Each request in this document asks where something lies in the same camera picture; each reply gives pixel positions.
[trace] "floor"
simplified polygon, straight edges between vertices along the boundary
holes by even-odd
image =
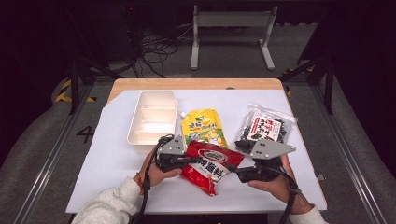
[[[162,63],[163,74],[168,78],[280,77],[283,71],[296,66],[314,30],[315,24],[274,28],[269,50],[275,71],[265,67],[257,43],[261,31],[256,29],[240,34],[226,29],[202,32],[199,68],[191,71],[191,36],[186,34],[177,44],[177,52],[169,54]],[[153,67],[162,71],[160,63]],[[146,78],[158,77],[145,65],[138,65],[137,69]],[[135,72],[130,69],[122,75],[135,77]],[[309,86],[306,76],[287,80],[284,86],[290,88],[290,107],[299,120],[328,203],[328,210],[322,215],[329,223],[395,223],[396,181],[376,154],[337,80],[330,115],[322,103],[323,81]],[[80,85],[84,100],[73,115],[69,115],[70,102],[56,101],[64,81],[54,87],[53,107],[23,133],[0,170],[0,223],[70,221],[71,215],[64,211],[92,142],[89,135],[86,140],[86,135],[78,133],[94,133],[113,81],[96,75],[93,86]],[[86,98],[95,100],[87,102]],[[279,218],[280,214],[269,214],[268,222],[277,223]]]

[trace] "white table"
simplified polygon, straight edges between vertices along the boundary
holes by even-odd
[[[188,79],[186,83],[191,84],[195,81]],[[216,108],[223,125],[225,138],[230,145],[242,126],[249,103],[263,105],[292,115],[288,99],[281,85],[280,88],[270,89],[173,90],[173,92],[178,100],[178,114],[193,109]],[[117,97],[110,95],[112,100],[102,111],[90,151],[81,168],[66,213],[78,212],[85,202],[95,197],[100,191],[119,186],[126,176],[133,176],[140,169],[144,158],[134,152],[133,146],[128,144],[126,137],[141,91],[119,90],[117,94],[120,93],[120,95]],[[181,117],[178,117],[175,134],[181,134],[180,121]],[[326,210],[326,201],[298,127],[290,132],[287,144],[297,147],[295,152],[289,154],[289,158],[300,189],[308,201],[316,204],[319,210]],[[148,192],[146,214],[268,213],[284,211],[286,206],[271,194],[242,184],[236,174],[224,176],[216,185],[216,190],[218,195],[210,197],[178,176],[166,179]]]

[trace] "red snack bag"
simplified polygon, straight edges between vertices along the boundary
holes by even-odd
[[[210,196],[217,195],[215,185],[230,173],[225,162],[237,167],[244,156],[230,149],[209,143],[191,141],[187,147],[187,157],[201,156],[203,160],[190,163],[183,168],[181,177],[189,180]]]

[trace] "white sleeve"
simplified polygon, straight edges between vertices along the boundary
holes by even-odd
[[[315,205],[311,211],[300,214],[300,215],[289,215],[290,221],[293,224],[328,224],[322,217],[321,213],[318,210],[318,207]]]
[[[128,223],[129,215],[137,212],[140,187],[128,177],[118,189],[106,189],[87,202],[72,223]]]

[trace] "snack bag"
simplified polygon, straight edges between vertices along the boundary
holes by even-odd
[[[181,129],[186,145],[195,140],[228,147],[215,109],[192,110],[181,122]]]
[[[180,176],[189,180],[210,196],[217,195],[216,184],[230,173],[225,163],[237,167],[244,159],[244,156],[238,152],[197,141],[189,143],[186,156],[201,156],[203,160],[188,164],[183,168]]]
[[[264,108],[260,105],[250,104],[241,131],[236,136],[236,141],[265,138],[278,143],[286,143],[291,129],[296,125],[297,118],[286,115],[280,111]],[[234,147],[236,150],[250,154],[243,148]]]

